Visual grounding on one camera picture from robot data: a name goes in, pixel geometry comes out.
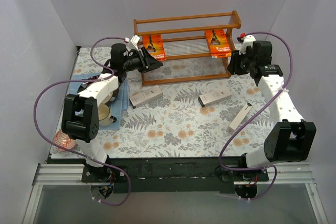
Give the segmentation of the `blue checkered cloth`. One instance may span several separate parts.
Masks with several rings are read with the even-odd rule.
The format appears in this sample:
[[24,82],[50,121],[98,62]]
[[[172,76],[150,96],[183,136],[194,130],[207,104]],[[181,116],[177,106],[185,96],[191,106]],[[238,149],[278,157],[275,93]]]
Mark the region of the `blue checkered cloth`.
[[[82,73],[75,74],[72,76],[72,80],[86,80],[86,79],[96,79],[100,73]],[[83,82],[72,82],[69,84],[68,94],[76,94],[82,91],[84,88],[81,86]],[[110,124],[106,127],[99,127],[99,130],[111,130],[117,131],[120,129],[121,124],[121,114],[124,110],[127,110],[129,106],[129,92],[128,92],[128,82],[127,79],[124,80],[123,84],[121,84],[118,88],[118,94],[113,94],[112,98],[106,105],[109,105],[110,111],[112,115],[117,118],[117,121]]]

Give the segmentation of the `brown wooden three-tier shelf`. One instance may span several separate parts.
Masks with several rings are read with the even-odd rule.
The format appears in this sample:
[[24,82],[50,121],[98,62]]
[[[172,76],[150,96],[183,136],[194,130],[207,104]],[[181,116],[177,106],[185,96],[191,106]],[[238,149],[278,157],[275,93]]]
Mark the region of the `brown wooden three-tier shelf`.
[[161,35],[166,54],[163,66],[143,73],[142,85],[155,86],[178,82],[229,78],[228,58],[211,57],[204,31],[223,29],[231,50],[234,28],[241,27],[241,20],[234,10],[229,13],[180,16],[134,20],[134,33],[140,37],[138,45],[143,47],[142,36]]

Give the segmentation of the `red patterned bowl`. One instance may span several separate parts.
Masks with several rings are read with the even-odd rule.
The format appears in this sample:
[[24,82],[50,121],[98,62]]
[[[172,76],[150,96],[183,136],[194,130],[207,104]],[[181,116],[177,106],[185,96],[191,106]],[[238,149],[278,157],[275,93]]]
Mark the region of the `red patterned bowl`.
[[54,138],[53,138],[53,142],[56,144],[56,145],[59,145],[63,148],[66,148],[66,149],[73,149],[76,147],[76,142],[71,139],[68,134],[64,133],[62,130],[59,130]]

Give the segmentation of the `floral paper table mat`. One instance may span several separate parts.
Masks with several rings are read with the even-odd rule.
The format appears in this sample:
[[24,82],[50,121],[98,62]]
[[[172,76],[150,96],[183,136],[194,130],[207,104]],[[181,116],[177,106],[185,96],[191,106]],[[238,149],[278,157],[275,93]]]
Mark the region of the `floral paper table mat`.
[[[229,88],[231,98],[201,107],[198,97]],[[160,87],[163,96],[121,114],[120,129],[99,130],[110,157],[239,156],[261,148],[273,129],[267,99],[249,75],[182,82]],[[246,103],[252,109],[233,133],[227,128]]]

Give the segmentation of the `orange Gillette Fusion razor box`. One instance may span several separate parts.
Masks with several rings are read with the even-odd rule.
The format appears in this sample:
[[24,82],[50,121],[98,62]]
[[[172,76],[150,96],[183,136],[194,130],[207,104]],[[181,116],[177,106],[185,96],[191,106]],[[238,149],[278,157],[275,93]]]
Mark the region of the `orange Gillette Fusion razor box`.
[[204,36],[212,58],[228,58],[232,56],[232,50],[223,29],[205,30]]

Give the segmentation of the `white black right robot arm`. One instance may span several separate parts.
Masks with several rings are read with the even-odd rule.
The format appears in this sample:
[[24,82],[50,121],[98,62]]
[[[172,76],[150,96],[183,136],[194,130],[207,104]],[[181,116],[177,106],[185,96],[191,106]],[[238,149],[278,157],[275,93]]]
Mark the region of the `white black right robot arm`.
[[305,161],[317,131],[315,124],[307,122],[295,108],[285,88],[281,68],[271,63],[271,54],[271,42],[248,35],[242,39],[241,49],[233,51],[228,65],[231,74],[251,76],[270,102],[268,108],[274,122],[263,147],[239,158],[238,168],[244,171]]

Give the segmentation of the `white Harry's razor box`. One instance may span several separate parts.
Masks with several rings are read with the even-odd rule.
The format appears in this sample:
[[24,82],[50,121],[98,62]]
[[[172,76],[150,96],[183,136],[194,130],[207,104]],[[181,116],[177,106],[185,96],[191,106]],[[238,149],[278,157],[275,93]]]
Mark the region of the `white Harry's razor box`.
[[227,132],[228,133],[233,133],[238,128],[238,126],[241,124],[241,122],[247,116],[247,114],[252,109],[252,107],[253,107],[252,104],[250,104],[250,103],[247,102],[241,108],[241,110],[237,113],[237,115],[234,117],[234,119],[232,120],[232,122],[228,126],[228,128],[227,128]]

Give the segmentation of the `black rimmed cream plate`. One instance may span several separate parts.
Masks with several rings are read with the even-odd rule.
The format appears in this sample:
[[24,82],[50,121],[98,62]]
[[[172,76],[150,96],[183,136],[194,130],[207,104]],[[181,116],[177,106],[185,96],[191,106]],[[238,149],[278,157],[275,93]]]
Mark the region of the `black rimmed cream plate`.
[[106,103],[112,98],[115,90],[119,87],[118,78],[113,76],[108,80],[96,80],[85,90],[78,93],[82,98],[94,98],[97,105]]

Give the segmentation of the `cream enamel mug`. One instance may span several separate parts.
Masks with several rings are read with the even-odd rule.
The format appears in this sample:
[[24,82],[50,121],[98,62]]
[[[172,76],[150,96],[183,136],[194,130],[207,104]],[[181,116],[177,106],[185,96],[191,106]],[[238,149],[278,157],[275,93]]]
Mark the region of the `cream enamel mug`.
[[110,108],[105,104],[98,106],[98,118],[101,127],[108,127],[117,121],[117,118],[112,115]]

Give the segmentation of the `white Harry's box black end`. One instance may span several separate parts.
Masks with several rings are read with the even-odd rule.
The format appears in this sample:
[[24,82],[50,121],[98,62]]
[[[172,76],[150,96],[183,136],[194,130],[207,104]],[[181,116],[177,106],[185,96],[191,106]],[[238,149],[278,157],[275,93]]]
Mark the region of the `white Harry's box black end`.
[[201,94],[198,97],[198,102],[200,103],[201,107],[206,107],[227,100],[231,98],[231,96],[232,92],[229,90],[229,88],[220,88],[208,93]]

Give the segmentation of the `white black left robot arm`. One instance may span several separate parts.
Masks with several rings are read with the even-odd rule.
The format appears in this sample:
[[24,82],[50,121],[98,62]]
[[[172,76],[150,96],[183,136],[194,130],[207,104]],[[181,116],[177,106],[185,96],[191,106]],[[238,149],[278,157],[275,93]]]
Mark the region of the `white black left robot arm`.
[[68,94],[64,100],[61,130],[75,140],[86,162],[85,167],[97,180],[110,179],[112,169],[106,166],[108,155],[96,136],[99,131],[99,105],[119,88],[129,71],[146,73],[163,66],[144,48],[128,48],[117,43],[111,46],[110,59],[102,66],[96,79],[88,80],[88,86],[77,94]]

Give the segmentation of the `orange Gillette Styler razor box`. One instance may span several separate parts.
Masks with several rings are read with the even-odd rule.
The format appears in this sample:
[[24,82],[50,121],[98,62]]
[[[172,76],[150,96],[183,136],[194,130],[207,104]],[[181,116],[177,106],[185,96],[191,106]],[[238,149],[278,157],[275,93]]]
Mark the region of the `orange Gillette Styler razor box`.
[[142,36],[143,47],[158,61],[166,61],[166,54],[161,35]]

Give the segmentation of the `aluminium rail frame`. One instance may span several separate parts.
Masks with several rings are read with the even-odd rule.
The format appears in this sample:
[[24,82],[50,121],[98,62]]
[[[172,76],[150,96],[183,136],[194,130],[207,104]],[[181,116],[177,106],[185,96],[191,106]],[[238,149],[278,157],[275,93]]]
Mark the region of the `aluminium rail frame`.
[[217,191],[134,193],[119,207],[91,199],[77,155],[51,150],[37,172],[26,223],[326,223],[315,179],[306,162],[269,169],[265,195],[250,202]]

